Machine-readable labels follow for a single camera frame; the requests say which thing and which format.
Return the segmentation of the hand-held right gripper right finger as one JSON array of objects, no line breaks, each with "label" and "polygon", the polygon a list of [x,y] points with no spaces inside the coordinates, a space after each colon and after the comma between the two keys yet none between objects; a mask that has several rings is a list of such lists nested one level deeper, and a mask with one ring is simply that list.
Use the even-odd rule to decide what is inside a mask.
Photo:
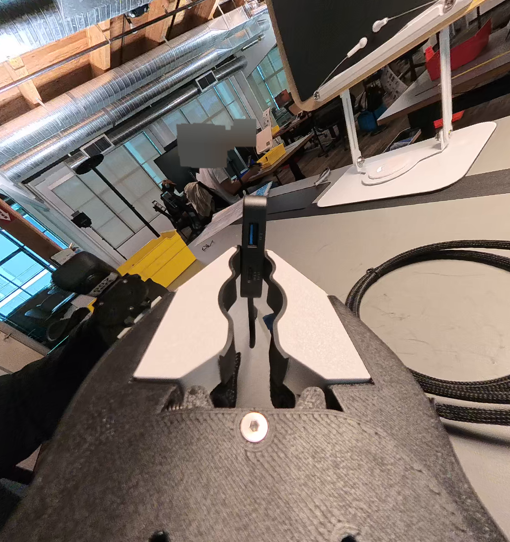
[{"label": "hand-held right gripper right finger", "polygon": [[274,316],[271,381],[289,390],[360,384],[370,374],[326,292],[266,250],[267,305]]}]

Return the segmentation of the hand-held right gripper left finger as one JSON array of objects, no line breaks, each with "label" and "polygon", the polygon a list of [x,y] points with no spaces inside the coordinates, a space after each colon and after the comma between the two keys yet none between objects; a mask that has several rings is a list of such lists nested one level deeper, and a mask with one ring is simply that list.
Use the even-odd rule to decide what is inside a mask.
[{"label": "hand-held right gripper left finger", "polygon": [[237,300],[239,266],[240,247],[232,247],[178,288],[134,379],[213,390],[233,376],[230,309]]}]

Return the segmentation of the yellow plastic bin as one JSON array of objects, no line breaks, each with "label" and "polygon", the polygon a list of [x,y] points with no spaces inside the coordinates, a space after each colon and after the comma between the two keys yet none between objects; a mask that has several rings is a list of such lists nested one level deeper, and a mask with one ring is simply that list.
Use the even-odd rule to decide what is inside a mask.
[{"label": "yellow plastic bin", "polygon": [[176,230],[163,232],[117,268],[120,275],[139,275],[143,281],[168,287],[196,261]]}]

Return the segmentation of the black usb hub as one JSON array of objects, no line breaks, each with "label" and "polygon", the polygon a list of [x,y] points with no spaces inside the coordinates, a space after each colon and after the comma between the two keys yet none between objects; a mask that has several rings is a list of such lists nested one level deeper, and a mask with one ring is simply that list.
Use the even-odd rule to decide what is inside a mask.
[{"label": "black usb hub", "polygon": [[240,254],[240,296],[259,298],[263,288],[265,261],[267,197],[243,198]]}]

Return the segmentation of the beige hanging jacket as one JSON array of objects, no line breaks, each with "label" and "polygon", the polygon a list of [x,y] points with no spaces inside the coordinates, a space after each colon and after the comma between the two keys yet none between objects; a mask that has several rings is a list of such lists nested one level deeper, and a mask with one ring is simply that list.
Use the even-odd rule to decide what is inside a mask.
[{"label": "beige hanging jacket", "polygon": [[215,212],[215,203],[213,195],[205,185],[198,181],[190,182],[185,185],[184,194],[201,218],[212,218]]}]

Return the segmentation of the black disc floor stand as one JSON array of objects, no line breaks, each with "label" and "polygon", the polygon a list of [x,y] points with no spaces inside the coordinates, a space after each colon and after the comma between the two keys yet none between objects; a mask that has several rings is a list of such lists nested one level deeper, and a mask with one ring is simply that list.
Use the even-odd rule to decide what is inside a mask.
[{"label": "black disc floor stand", "polygon": [[93,171],[104,184],[121,200],[123,203],[134,213],[134,215],[149,229],[156,238],[160,237],[160,233],[151,225],[151,223],[144,218],[144,216],[124,197],[124,195],[99,171],[98,166],[103,162],[104,156],[102,153],[90,156],[80,163],[75,172],[81,176]]}]

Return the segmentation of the large black monitor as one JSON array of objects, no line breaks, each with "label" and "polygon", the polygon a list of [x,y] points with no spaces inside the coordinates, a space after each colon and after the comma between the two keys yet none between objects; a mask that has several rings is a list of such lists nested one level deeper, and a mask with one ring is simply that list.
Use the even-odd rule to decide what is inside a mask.
[{"label": "large black monitor", "polygon": [[187,184],[196,181],[191,168],[180,164],[177,147],[157,157],[154,163],[164,174],[165,179],[173,183],[179,192],[182,192]]}]

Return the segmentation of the dark grey desk mat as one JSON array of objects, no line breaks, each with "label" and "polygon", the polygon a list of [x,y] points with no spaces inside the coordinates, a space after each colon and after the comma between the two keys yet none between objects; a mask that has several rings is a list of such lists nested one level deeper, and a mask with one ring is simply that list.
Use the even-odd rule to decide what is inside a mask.
[{"label": "dark grey desk mat", "polygon": [[267,196],[267,214],[305,209],[325,191],[330,183],[330,178],[318,182],[318,177],[310,177],[272,188]]}]

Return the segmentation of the small yellow bin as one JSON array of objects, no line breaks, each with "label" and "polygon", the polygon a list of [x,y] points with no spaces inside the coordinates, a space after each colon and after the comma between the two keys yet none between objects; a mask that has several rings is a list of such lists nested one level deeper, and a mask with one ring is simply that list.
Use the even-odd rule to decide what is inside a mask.
[{"label": "small yellow bin", "polygon": [[284,144],[279,144],[273,146],[268,152],[266,152],[260,159],[257,160],[257,163],[261,165],[262,168],[270,167],[281,159],[286,153]]}]

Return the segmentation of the wooden office table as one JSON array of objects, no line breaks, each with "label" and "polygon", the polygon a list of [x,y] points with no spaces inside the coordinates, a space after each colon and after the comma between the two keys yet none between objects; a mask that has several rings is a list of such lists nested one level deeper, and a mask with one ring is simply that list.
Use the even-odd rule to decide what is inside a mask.
[{"label": "wooden office table", "polygon": [[273,175],[276,180],[281,183],[278,173],[286,166],[289,167],[295,181],[306,179],[306,176],[302,173],[295,157],[304,150],[305,146],[310,143],[313,138],[314,134],[310,133],[295,143],[285,147],[285,153],[272,165],[262,168],[253,180],[259,180],[266,176]]}]

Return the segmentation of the blue waste container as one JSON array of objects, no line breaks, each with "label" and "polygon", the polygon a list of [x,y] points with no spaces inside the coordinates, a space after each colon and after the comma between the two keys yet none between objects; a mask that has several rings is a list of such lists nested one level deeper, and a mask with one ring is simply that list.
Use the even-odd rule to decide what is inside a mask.
[{"label": "blue waste container", "polygon": [[364,110],[360,112],[357,118],[360,132],[375,133],[380,131],[378,119],[386,112],[386,110],[387,107],[385,104],[381,104],[375,111]]}]

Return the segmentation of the wooden workbench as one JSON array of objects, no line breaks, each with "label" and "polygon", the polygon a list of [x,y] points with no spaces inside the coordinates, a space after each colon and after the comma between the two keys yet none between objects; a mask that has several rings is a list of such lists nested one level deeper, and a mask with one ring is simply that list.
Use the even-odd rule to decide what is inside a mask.
[{"label": "wooden workbench", "polygon": [[[452,75],[452,95],[457,97],[510,71],[510,42],[487,46],[474,62]],[[378,119],[380,126],[441,101],[441,85],[422,75]]]}]

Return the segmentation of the red plastic bin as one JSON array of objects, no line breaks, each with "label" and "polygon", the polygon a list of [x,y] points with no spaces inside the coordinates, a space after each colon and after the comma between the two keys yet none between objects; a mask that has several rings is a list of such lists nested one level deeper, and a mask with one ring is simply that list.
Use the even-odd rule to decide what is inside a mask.
[{"label": "red plastic bin", "polygon": [[[450,67],[455,71],[462,66],[473,62],[486,49],[492,33],[492,19],[489,18],[475,34],[450,49]],[[434,51],[429,45],[424,51],[425,67],[431,81],[441,77],[440,52]]]}]

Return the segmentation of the silver ventilation duct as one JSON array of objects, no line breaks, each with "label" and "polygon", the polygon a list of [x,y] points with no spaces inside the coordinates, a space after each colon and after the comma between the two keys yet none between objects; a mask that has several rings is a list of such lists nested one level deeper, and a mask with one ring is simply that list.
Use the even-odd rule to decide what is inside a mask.
[{"label": "silver ventilation duct", "polygon": [[8,160],[0,166],[0,175],[10,182],[20,183],[32,175],[39,174],[56,162],[62,162],[70,152],[76,151],[172,91],[202,76],[232,55],[218,49],[165,73],[105,106],[77,125]]},{"label": "silver ventilation duct", "polygon": [[267,10],[248,17],[243,8],[208,21],[155,49],[105,72],[0,126],[0,166],[90,115],[171,72],[212,47],[268,30]]}]

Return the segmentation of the silver foil wrapped duct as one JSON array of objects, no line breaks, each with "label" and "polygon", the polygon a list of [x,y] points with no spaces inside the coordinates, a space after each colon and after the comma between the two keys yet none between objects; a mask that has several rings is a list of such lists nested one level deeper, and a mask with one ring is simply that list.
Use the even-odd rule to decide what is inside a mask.
[{"label": "silver foil wrapped duct", "polygon": [[0,64],[148,1],[0,1]]}]

